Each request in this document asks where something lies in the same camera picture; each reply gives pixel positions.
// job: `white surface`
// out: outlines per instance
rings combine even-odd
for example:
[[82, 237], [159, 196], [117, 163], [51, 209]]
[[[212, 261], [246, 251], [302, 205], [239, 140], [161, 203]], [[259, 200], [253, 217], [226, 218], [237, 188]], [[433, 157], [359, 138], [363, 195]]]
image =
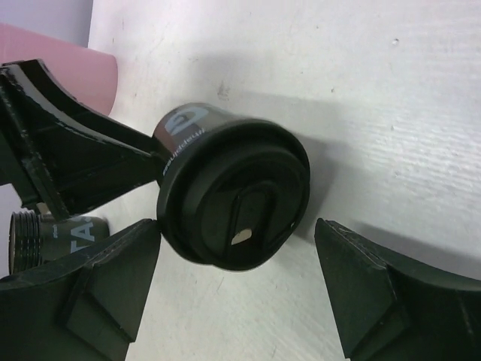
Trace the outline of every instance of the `white surface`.
[[[192, 265], [164, 242], [129, 360], [343, 359], [318, 216], [413, 238], [390, 246], [477, 273], [481, 2], [98, 0], [89, 45], [119, 62], [111, 116], [142, 132], [203, 101], [318, 141], [304, 225], [261, 268]], [[156, 194], [150, 184], [98, 213], [117, 231], [155, 217]]]

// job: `pink cylinder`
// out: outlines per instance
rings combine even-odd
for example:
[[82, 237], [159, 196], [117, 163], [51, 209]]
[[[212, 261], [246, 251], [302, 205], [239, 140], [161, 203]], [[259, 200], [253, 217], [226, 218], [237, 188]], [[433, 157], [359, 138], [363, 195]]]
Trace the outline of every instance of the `pink cylinder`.
[[42, 59], [77, 100], [108, 115], [117, 90], [115, 57], [0, 23], [0, 63]]

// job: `printed logo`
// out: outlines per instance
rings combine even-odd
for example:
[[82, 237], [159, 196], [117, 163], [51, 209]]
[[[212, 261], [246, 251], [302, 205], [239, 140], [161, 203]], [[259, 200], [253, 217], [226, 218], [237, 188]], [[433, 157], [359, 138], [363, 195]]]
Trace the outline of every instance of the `printed logo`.
[[[186, 116], [188, 113], [193, 113], [194, 116], [189, 119]], [[179, 132], [182, 132], [188, 126], [197, 123], [200, 119], [202, 119], [208, 114], [209, 111], [204, 108], [196, 106], [185, 108], [170, 117], [170, 119], [165, 124], [165, 130], [170, 135], [176, 135]]]
[[[71, 220], [73, 220], [74, 222], [80, 222], [82, 218], [75, 217], [75, 218], [72, 218]], [[71, 229], [70, 234], [74, 237], [81, 238], [86, 241], [95, 242], [95, 236], [90, 234], [90, 229], [93, 228], [93, 222], [90, 222], [90, 220], [91, 218], [86, 217], [85, 218], [86, 223]], [[72, 241], [70, 243], [70, 253], [77, 252], [78, 250], [81, 250], [85, 247], [87, 246], [78, 247], [77, 241]]]

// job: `threaded fitting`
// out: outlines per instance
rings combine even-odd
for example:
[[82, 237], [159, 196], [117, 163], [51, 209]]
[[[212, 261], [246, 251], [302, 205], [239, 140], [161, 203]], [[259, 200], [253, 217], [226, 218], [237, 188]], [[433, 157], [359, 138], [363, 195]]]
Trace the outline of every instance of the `threaded fitting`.
[[10, 274], [42, 263], [40, 217], [33, 211], [12, 213], [8, 265]]

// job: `black plastic part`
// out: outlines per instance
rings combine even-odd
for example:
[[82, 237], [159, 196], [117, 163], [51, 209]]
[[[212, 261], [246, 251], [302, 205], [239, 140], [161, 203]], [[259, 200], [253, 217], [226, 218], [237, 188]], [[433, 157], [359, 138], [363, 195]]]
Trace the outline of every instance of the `black plastic part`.
[[481, 359], [481, 281], [316, 224], [316, 247], [344, 355], [352, 361]]
[[135, 341], [159, 255], [141, 220], [54, 262], [0, 280], [0, 359], [120, 361]]
[[[304, 215], [307, 155], [275, 123], [195, 106], [206, 110], [210, 128], [201, 127], [204, 119], [197, 122], [194, 131], [201, 135], [169, 163], [157, 202], [162, 234], [190, 261], [233, 271], [255, 268], [279, 250]], [[184, 113], [182, 121], [189, 116]], [[252, 235], [235, 242], [242, 231]]]
[[156, 179], [154, 146], [78, 103], [41, 60], [0, 68], [0, 184], [23, 207], [43, 202], [57, 220], [91, 211]]

